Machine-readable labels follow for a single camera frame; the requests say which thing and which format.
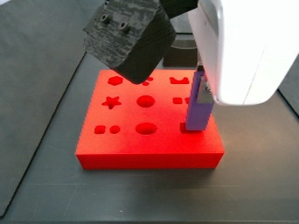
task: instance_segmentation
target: purple block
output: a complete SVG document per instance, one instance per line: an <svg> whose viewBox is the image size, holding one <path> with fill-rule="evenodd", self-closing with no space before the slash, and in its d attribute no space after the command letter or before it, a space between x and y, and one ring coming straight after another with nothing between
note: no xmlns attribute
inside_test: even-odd
<svg viewBox="0 0 299 224"><path fill-rule="evenodd" d="M204 72L195 72L191 84L190 106L186 117L187 130L206 130L214 103L198 103L199 88Z"/></svg>

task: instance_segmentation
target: hole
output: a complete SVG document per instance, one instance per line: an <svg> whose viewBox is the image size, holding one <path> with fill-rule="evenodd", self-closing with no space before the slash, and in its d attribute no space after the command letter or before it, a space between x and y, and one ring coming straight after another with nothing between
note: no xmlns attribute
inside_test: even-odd
<svg viewBox="0 0 299 224"><path fill-rule="evenodd" d="M107 101L104 101L102 103L103 106L107 106L108 109L112 109L115 106L122 105L122 102L119 101L119 96L112 98L112 97L107 97Z"/></svg>
<svg viewBox="0 0 299 224"><path fill-rule="evenodd" d="M116 126L116 125L110 128L110 133L111 134L116 134L119 131L120 131L120 127Z"/></svg>
<svg viewBox="0 0 299 224"><path fill-rule="evenodd" d="M180 98L180 97L174 97L174 98L172 98L172 103L174 103L174 104L183 104L183 98Z"/></svg>
<svg viewBox="0 0 299 224"><path fill-rule="evenodd" d="M171 84L190 84L188 77L183 77L182 80L176 80L174 77L170 78Z"/></svg>
<svg viewBox="0 0 299 224"><path fill-rule="evenodd" d="M120 85L123 83L124 79L119 76L111 77L107 81L107 83L112 86Z"/></svg>
<svg viewBox="0 0 299 224"><path fill-rule="evenodd" d="M135 126L135 131L140 135L152 135L156 132L156 126L150 122L143 122Z"/></svg>
<svg viewBox="0 0 299 224"><path fill-rule="evenodd" d="M108 22L110 22L108 14L104 14L104 15L100 17L100 22L103 22L106 25L108 24Z"/></svg>
<svg viewBox="0 0 299 224"><path fill-rule="evenodd" d="M196 133L200 133L202 131L200 130L187 130L186 129L186 122L182 122L180 123L180 132L183 134L196 134Z"/></svg>
<svg viewBox="0 0 299 224"><path fill-rule="evenodd" d="M130 29L128 23L123 22L118 28L122 32L128 32L128 29Z"/></svg>
<svg viewBox="0 0 299 224"><path fill-rule="evenodd" d="M107 127L104 125L99 125L95 128L95 134L98 134L98 135L104 134L106 130L107 130Z"/></svg>
<svg viewBox="0 0 299 224"><path fill-rule="evenodd" d="M103 15L102 18L100 18L100 20L102 20L102 21L106 21L107 18L108 18L108 15Z"/></svg>
<svg viewBox="0 0 299 224"><path fill-rule="evenodd" d="M151 95L143 95L136 99L136 104L142 108L151 108L155 105L155 98Z"/></svg>

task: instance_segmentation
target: dark gray surface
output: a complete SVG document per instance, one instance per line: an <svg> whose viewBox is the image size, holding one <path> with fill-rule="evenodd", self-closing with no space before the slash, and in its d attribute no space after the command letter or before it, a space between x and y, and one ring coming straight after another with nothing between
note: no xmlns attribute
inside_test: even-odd
<svg viewBox="0 0 299 224"><path fill-rule="evenodd" d="M86 24L72 0L0 6L0 216L80 63Z"/></svg>
<svg viewBox="0 0 299 224"><path fill-rule="evenodd" d="M214 109L216 170L83 171L74 155L100 62L87 55L3 221L299 222L299 123L279 94Z"/></svg>
<svg viewBox="0 0 299 224"><path fill-rule="evenodd" d="M290 103L294 112L299 116L299 55L288 71L288 74L284 77L279 91Z"/></svg>

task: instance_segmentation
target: circular hole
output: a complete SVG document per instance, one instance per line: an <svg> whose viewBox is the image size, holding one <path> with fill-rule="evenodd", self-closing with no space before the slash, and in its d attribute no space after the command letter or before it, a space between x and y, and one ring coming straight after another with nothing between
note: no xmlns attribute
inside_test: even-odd
<svg viewBox="0 0 299 224"><path fill-rule="evenodd" d="M152 135L156 132L158 128L155 126L155 124L150 123L150 122L143 122L139 123L135 126L135 131L140 134L140 135Z"/></svg>
<svg viewBox="0 0 299 224"><path fill-rule="evenodd" d="M103 15L102 18L100 18L100 20L102 20L102 21L106 21L107 18L108 18L108 15Z"/></svg>
<svg viewBox="0 0 299 224"><path fill-rule="evenodd" d="M116 125L110 128L110 133L111 134L116 134L119 131L120 131L120 127L116 126Z"/></svg>
<svg viewBox="0 0 299 224"><path fill-rule="evenodd" d="M136 99L136 104L142 108L151 108L155 105L155 98L151 95L143 95Z"/></svg>

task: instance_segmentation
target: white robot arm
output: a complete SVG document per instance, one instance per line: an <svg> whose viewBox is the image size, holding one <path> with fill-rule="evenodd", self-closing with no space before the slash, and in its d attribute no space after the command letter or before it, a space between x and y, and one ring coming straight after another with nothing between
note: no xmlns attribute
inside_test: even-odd
<svg viewBox="0 0 299 224"><path fill-rule="evenodd" d="M299 1L199 0L188 12L214 100L268 100L299 53Z"/></svg>

